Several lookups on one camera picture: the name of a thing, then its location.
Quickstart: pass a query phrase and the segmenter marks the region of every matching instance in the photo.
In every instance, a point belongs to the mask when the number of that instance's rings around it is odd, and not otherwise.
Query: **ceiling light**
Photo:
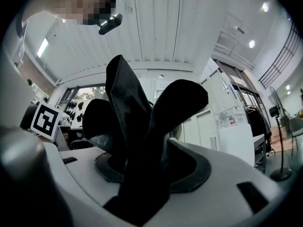
[[[264,12],[267,12],[267,11],[268,11],[268,4],[267,4],[267,3],[263,3],[262,10],[263,10]]]
[[[38,50],[38,52],[37,52],[37,55],[39,57],[41,57],[41,55],[42,55],[43,51],[45,50],[45,48],[47,47],[47,45],[48,45],[48,41],[47,41],[47,39],[44,39],[40,48],[39,48],[39,50]]]
[[[250,48],[253,48],[254,46],[255,46],[255,41],[254,40],[250,41]]]

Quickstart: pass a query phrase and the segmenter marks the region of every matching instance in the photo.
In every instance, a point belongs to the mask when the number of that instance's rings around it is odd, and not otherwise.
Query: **black stand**
[[[289,178],[292,175],[292,170],[290,168],[283,168],[283,162],[284,162],[283,141],[282,141],[282,133],[281,133],[281,129],[280,129],[278,116],[276,116],[276,122],[278,125],[279,135],[280,135],[280,142],[281,142],[281,148],[282,148],[282,160],[281,160],[281,169],[273,171],[270,174],[270,178],[276,182],[280,182],[280,181],[283,181],[283,180]]]

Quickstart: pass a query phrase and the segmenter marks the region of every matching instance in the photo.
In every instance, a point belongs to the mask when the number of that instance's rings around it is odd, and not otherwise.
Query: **box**
[[[271,127],[271,143],[274,144],[278,141],[280,141],[280,135],[279,135],[279,129],[277,126]],[[286,133],[286,127],[281,128],[281,134],[282,134],[282,140],[286,140],[287,133]]]
[[[294,149],[296,149],[296,147],[297,146],[296,146],[296,142],[294,139]],[[275,152],[282,151],[281,142],[277,141],[276,143],[271,144],[271,148],[274,149]],[[283,141],[283,150],[289,150],[289,149],[292,149],[292,139],[291,138]]]

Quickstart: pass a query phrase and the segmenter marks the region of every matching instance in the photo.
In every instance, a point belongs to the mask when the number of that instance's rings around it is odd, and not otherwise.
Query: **black and white square marker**
[[[61,113],[61,110],[40,102],[30,129],[50,140],[54,140]]]

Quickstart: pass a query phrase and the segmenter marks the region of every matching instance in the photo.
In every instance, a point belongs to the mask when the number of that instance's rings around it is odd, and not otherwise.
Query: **recessed light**
[[[38,52],[37,52],[37,55],[39,57],[41,57],[41,55],[42,55],[43,51],[45,50],[45,48],[47,47],[47,45],[48,45],[48,41],[47,41],[47,39],[44,39],[40,48],[39,48],[39,50],[38,50]]]
[[[250,41],[249,46],[250,46],[250,48],[253,48],[255,46],[255,41],[254,40]]]
[[[268,4],[265,2],[265,3],[263,3],[263,5],[262,5],[262,10],[264,11],[264,12],[267,12],[268,11]]]

